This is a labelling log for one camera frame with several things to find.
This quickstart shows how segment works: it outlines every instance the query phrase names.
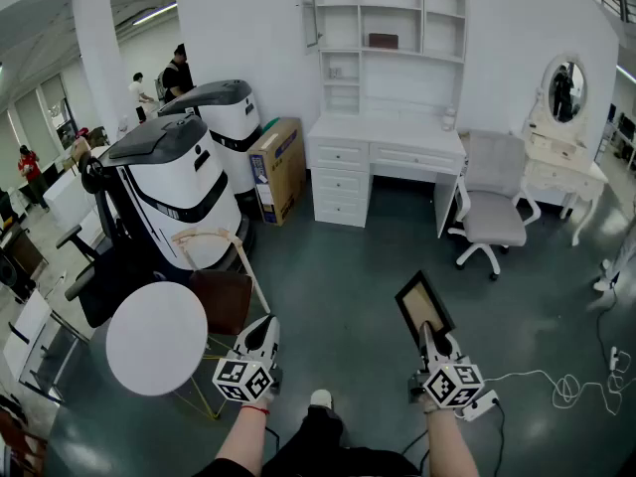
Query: power strip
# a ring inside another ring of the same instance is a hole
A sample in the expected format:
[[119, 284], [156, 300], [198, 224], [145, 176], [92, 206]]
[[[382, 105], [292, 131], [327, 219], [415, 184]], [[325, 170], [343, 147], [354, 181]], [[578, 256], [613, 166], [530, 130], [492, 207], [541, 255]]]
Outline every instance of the power strip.
[[495, 406], [495, 400], [499, 401], [499, 396], [495, 391], [488, 391], [483, 396], [472, 401], [468, 406], [465, 406], [462, 410], [462, 417], [468, 422], [472, 422], [476, 418], [482, 416], [490, 408]]

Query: white cable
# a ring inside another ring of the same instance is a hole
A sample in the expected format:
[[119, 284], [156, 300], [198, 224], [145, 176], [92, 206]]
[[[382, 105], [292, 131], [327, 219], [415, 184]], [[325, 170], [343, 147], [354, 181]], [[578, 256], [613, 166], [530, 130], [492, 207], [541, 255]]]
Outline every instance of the white cable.
[[[624, 375], [625, 373], [627, 373], [627, 370], [629, 370], [629, 367], [631, 366], [631, 363], [632, 363], [631, 355], [629, 355], [626, 352], [618, 352], [618, 354], [627, 357], [629, 361], [627, 363], [627, 366], [625, 366], [625, 368], [623, 368], [622, 370], [616, 369], [614, 370], [614, 372], [610, 373], [610, 375], [607, 377], [607, 391], [611, 395], [618, 396], [618, 408], [615, 411], [609, 407], [609, 403], [607, 402], [607, 396], [605, 395], [605, 388], [603, 387], [602, 384], [600, 384], [599, 382], [587, 382], [581, 385], [576, 379], [576, 377], [570, 374], [565, 375], [564, 377], [558, 379], [558, 381], [555, 382], [550, 377], [550, 375], [548, 375], [548, 373], [546, 373], [545, 371], [533, 370], [533, 371], [527, 371], [525, 373], [508, 373], [507, 375], [504, 375], [503, 377], [486, 379], [484, 380], [484, 382], [499, 382], [509, 377], [525, 377], [528, 375], [536, 375], [536, 374], [544, 375], [554, 387], [553, 406], [558, 409], [572, 408], [576, 404], [576, 402], [580, 399], [586, 387], [597, 386], [600, 388], [600, 393], [603, 396], [603, 401], [605, 402], [605, 409], [612, 415], [616, 416], [618, 412], [620, 411], [620, 406], [623, 403], [622, 392], [625, 391], [625, 389], [627, 389], [632, 383], [636, 382], [636, 378], [633, 378], [629, 382], [627, 382], [627, 384], [625, 384], [624, 378], [620, 376], [620, 375]], [[562, 404], [557, 404], [557, 398], [560, 398], [560, 401], [562, 401]]]

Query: white sneaker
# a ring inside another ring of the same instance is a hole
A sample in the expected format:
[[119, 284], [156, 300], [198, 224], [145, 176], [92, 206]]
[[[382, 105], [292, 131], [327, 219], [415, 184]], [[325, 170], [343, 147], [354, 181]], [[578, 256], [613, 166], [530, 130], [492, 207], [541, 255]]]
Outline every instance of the white sneaker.
[[314, 391], [311, 395], [311, 399], [309, 400], [309, 404], [311, 406], [325, 406], [326, 408], [332, 409], [333, 402], [331, 399], [331, 393], [324, 389]]
[[600, 279], [592, 286], [596, 291], [607, 291], [609, 289], [609, 281], [607, 279]]

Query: desk drawer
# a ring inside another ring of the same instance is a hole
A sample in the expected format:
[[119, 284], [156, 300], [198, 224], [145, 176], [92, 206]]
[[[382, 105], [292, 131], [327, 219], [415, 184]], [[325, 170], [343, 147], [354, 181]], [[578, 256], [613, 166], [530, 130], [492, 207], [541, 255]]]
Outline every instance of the desk drawer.
[[324, 223], [363, 228], [367, 221], [367, 200], [314, 191], [314, 219]]
[[323, 195], [369, 197], [369, 173], [362, 171], [311, 169], [311, 185]]
[[311, 138], [309, 143], [311, 166], [369, 171], [369, 143], [327, 138]]
[[461, 160], [457, 157], [381, 143], [371, 144], [371, 162], [451, 174], [458, 173], [461, 167]]

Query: bag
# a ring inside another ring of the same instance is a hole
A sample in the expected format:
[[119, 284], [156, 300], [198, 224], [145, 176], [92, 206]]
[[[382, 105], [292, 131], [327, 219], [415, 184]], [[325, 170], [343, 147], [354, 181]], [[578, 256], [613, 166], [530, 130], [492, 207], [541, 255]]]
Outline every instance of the bag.
[[[173, 71], [176, 71], [176, 72], [179, 71], [179, 68], [175, 66], [172, 62], [168, 64], [168, 66], [166, 66], [166, 69], [172, 69]], [[155, 84], [157, 85], [157, 94], [159, 95], [159, 98], [161, 100], [166, 98], [166, 87], [163, 85], [163, 75], [166, 72], [166, 69], [164, 69], [161, 73], [159, 73], [159, 76], [155, 80]]]

